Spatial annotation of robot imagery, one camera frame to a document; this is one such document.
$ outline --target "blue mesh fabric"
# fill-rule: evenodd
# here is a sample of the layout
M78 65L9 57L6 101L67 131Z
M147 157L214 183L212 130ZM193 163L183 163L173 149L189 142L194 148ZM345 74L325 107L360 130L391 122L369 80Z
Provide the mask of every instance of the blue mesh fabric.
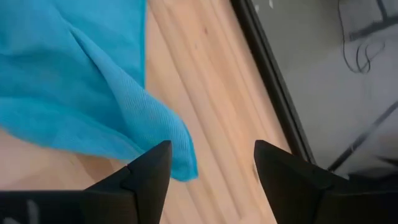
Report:
M144 0L0 2L0 126L56 149L133 160L165 139L195 178L178 116L145 91Z

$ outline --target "black frame edge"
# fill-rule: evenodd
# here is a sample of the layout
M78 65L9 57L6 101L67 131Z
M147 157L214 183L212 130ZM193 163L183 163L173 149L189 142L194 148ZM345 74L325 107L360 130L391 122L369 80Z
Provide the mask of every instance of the black frame edge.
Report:
M292 154L316 165L286 84L251 0L230 0Z

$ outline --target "wood grain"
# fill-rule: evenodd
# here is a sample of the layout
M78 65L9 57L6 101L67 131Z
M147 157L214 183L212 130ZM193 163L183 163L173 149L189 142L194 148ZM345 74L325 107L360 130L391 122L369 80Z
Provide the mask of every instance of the wood grain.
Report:
M161 223L275 223L253 161L256 139L288 150L228 0L149 0L147 89L186 123L199 178L172 180ZM1 189L84 189L119 161L0 133Z

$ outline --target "black device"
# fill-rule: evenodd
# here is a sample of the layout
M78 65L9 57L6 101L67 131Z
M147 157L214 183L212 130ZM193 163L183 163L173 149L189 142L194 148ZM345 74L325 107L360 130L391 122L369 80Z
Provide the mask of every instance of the black device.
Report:
M86 190L2 191L0 222L159 223L171 161L171 142L164 141Z
M398 223L398 188L346 180L265 141L254 160L278 224Z

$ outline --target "black cable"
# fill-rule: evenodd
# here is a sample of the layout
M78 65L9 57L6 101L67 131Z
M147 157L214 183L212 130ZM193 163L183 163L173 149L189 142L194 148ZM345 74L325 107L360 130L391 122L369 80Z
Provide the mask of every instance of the black cable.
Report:
M367 74L371 70L371 62L372 62L372 60L384 50L384 48L386 47L386 43L385 43L385 41L382 41L381 42L382 43L382 47L372 57L369 57L368 48L373 43L367 44L365 46L365 54L364 54L365 58L366 58L366 63L364 65L362 65L362 66L359 65L359 51L361 50L361 47L363 46L365 41L360 43L358 45L358 48L356 49L356 56L355 56L356 57L356 60L355 60L356 61L356 68L353 68L348 63L347 56L346 56L346 37L345 37L345 32L344 32L343 20L341 18L341 12L340 12L340 0L337 0L337 12L338 12L338 18L339 18L339 21L340 21L341 34L343 36L343 58L344 58L344 62L345 62L345 64L347 65L348 69L351 72L357 73L357 74L358 73Z

